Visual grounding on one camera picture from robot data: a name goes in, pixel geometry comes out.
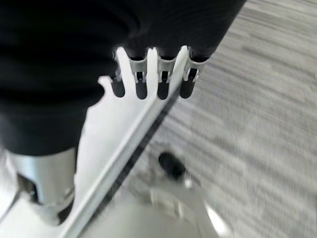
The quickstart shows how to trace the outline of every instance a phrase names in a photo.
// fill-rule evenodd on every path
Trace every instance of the black sleeve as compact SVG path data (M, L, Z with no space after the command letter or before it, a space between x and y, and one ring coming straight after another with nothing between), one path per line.
M0 2L0 140L18 154L76 147L117 46L216 49L244 0Z

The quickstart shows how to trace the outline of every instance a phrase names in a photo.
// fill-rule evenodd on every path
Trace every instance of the metal bracket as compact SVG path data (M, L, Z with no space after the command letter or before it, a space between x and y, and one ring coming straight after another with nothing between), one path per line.
M135 83L145 83L147 81L147 73L148 73L148 64L147 57L143 60L132 60L129 58L130 66L132 70L132 74L134 76ZM140 81L137 77L137 73L142 72L142 81Z
M173 73L174 65L176 62L176 58L166 60L162 59L160 56L158 56L158 82L162 83L162 73L165 71L167 72L167 81L165 83L170 83L170 76Z
M192 82L196 82L197 78L200 75L200 73L202 72L206 62L207 61L205 61L205 62L195 62L195 61L193 61L192 59L190 59L188 57L186 65L185 65L185 68L184 68L184 75L183 75L184 81L189 81L190 80L190 75L189 74L190 74L191 69L196 69L195 76L193 78L191 77L192 78Z

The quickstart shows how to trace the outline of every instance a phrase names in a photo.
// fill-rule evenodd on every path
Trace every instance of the prosthetic hand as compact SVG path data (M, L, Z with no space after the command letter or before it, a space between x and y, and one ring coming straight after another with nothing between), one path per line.
M147 49L157 48L157 94L164 100L178 50L187 45L180 96L188 98L244 1L0 3L0 140L45 221L59 225L71 210L87 108L104 94L98 77L109 75L115 95L125 94L114 49L125 48L136 95L145 99Z

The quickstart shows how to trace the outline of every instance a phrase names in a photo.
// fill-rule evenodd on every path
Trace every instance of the gray floor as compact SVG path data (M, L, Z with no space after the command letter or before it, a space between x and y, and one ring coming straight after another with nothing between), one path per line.
M166 148L209 185L236 238L316 238L317 1L248 1L115 201ZM83 238L106 237L110 207Z

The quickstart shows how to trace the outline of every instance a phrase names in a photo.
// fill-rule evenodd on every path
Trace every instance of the black fingertip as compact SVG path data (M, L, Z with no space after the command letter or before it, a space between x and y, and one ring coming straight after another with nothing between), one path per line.
M168 91L169 91L169 83L159 83L158 84L158 98L161 100L164 100L168 97Z
M186 173L185 166L170 152L161 153L158 162L166 174L174 180L178 180Z
M121 80L120 82L114 81L111 83L113 93L119 97L122 98L125 95L125 89L124 89L124 84L123 81Z
M185 99L189 98L193 93L194 86L195 86L194 82L183 80L180 87L180 92L179 92L180 96Z
M146 99L146 97L148 96L147 83L138 82L135 84L135 88L136 88L138 98L142 100Z

